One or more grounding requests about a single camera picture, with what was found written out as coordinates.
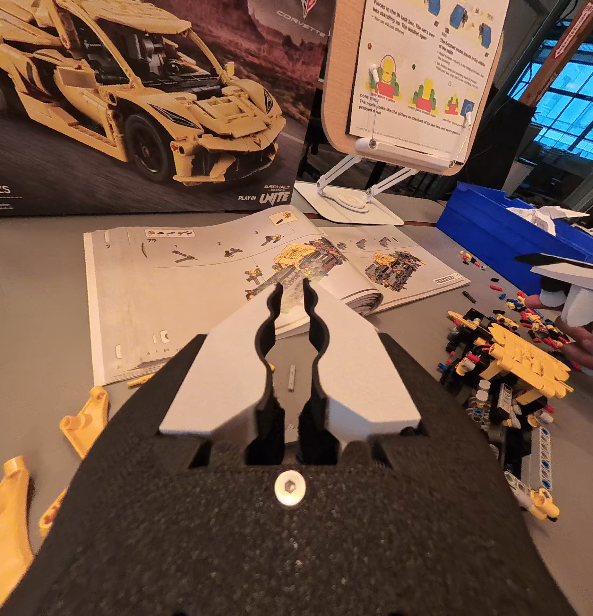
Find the grey desk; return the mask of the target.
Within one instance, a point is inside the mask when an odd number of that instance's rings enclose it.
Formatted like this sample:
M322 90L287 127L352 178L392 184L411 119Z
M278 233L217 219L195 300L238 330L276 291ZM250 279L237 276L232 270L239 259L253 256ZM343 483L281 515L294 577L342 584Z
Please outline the grey desk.
M432 225L442 211L418 199L396 198L406 221L402 232L471 283L467 291L485 303L491 278L516 287L490 268L460 263L460 246ZM126 226L202 227L223 224L250 212L129 214L0 218L0 481L3 463L23 456L30 471L29 540L43 541L38 522L66 488L78 456L59 430L75 415L93 386L83 234ZM447 311L465 313L470 301L454 289L370 317L434 377L446 358ZM307 335L277 342L276 391L289 413L309 397ZM290 366L297 367L294 392L287 390ZM572 372L574 392L556 403L552 426L554 501L557 522L524 520L559 587L579 615L593 615L593 377Z

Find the yellow black brick car model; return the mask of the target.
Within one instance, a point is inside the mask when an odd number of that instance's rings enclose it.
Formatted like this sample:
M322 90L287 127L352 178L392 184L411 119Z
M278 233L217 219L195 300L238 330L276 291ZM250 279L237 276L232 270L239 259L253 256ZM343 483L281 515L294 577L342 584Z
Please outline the yellow black brick car model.
M476 424L520 508L556 522L549 402L572 392L571 368L517 332L505 314L449 311L447 359L439 383Z

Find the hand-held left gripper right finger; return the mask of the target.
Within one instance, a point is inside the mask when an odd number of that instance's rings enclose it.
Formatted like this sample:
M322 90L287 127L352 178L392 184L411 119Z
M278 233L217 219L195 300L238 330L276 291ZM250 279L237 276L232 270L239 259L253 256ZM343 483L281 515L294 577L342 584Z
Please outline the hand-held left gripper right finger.
M421 415L380 335L319 283L303 281L309 341L317 351L308 401L318 432L339 442L416 429Z

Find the pile of small coloured pins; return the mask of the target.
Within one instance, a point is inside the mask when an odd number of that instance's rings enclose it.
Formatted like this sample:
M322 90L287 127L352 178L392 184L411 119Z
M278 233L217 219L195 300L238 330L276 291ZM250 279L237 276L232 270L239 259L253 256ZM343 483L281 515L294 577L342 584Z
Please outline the pile of small coloured pins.
M495 347L502 358L510 358L511 350L516 351L513 365L529 365L534 373L538 366L543 366L545 376L552 376L554 365L564 365L566 372L586 373L561 352L573 340L555 327L554 320L543 309L526 305L527 295L523 291L501 287L499 282L498 278L492 278L485 303L473 297L471 291L463 292L472 306L464 315L448 313L455 325L451 339L462 335L468 340L468 355L486 357L479 359L477 365L489 365L497 358L490 353Z

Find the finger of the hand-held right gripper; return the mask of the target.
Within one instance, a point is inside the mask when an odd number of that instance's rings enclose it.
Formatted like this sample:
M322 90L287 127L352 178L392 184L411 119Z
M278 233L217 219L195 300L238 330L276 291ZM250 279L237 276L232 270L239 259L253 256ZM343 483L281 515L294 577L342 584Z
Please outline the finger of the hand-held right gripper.
M516 256L514 260L530 266L530 271L542 279L560 283L593 283L591 263L538 252Z

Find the person's right hand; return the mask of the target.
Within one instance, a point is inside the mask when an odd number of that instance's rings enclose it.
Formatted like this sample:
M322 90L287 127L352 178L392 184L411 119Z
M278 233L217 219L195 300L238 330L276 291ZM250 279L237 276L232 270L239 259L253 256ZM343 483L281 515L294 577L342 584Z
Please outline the person's right hand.
M593 322L585 327L570 327L562 317L557 317L554 325L573 340L562 348L566 358L593 371Z

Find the pile of yellow bricks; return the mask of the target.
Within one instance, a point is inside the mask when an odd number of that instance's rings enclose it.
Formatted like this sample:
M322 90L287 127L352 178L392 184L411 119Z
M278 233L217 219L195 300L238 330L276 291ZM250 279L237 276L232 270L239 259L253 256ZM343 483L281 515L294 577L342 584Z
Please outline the pile of yellow bricks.
M76 558L98 545L102 531L120 519L119 510L136 496L135 484L126 485L128 472L138 463L154 472L154 462L143 457L159 425L152 419L158 386L159 381L149 387L140 384L111 419L107 391L94 387L81 412L61 420L65 436L88 450L37 552L29 540L29 468L23 456L6 461L0 481L0 610L17 601L30 601L36 608L51 585L74 572Z

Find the open instruction booklet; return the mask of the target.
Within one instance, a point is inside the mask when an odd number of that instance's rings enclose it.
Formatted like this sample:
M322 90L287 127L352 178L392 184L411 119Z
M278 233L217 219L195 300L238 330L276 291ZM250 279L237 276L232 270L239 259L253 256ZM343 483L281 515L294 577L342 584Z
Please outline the open instruction booklet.
M279 339L308 329L304 279L368 316L470 280L396 226L317 227L293 206L215 226L84 235L95 386L153 373L276 283Z

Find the blue plastic bin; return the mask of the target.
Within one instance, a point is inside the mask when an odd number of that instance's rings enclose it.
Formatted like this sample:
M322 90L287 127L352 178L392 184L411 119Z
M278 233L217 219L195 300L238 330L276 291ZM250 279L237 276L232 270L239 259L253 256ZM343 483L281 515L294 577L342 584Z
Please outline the blue plastic bin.
M458 182L437 227L527 295L540 291L540 277L517 256L537 252L593 264L591 235L559 219L551 235L508 208L532 206L501 190Z

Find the toy car set box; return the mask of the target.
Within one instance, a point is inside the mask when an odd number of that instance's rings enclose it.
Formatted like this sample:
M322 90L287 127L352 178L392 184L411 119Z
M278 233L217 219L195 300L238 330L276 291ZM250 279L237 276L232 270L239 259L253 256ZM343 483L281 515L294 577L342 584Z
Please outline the toy car set box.
M0 1L0 218L289 204L335 1Z

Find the wooden post red sign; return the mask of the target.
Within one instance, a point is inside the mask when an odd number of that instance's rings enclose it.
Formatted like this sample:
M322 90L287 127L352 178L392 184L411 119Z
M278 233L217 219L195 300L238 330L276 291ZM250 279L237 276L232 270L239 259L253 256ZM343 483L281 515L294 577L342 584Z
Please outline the wooden post red sign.
M535 107L563 68L593 32L593 1L585 1L569 27L525 88L519 102Z

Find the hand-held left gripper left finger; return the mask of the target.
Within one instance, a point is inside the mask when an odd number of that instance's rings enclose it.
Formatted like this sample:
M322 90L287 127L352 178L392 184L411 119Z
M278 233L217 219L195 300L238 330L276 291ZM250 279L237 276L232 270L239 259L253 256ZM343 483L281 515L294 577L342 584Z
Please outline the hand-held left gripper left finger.
M283 287L275 283L210 330L159 431L249 445L274 422L272 370L275 321Z

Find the printed instruction sheet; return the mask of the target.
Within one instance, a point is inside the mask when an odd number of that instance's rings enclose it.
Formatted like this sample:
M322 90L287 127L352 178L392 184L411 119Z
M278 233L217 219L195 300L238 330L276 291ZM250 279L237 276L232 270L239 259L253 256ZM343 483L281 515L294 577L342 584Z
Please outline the printed instruction sheet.
M462 165L491 88L508 1L366 1L347 135L363 156Z

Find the crumpled white paper bags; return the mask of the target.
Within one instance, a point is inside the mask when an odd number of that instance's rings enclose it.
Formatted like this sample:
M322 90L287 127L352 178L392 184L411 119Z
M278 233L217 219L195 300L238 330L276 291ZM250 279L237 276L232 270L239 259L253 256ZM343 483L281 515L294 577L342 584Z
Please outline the crumpled white paper bags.
M527 220L529 223L553 236L557 235L555 220L563 219L572 222L589 216L587 212L568 210L561 206L544 206L539 209L509 207L507 211Z

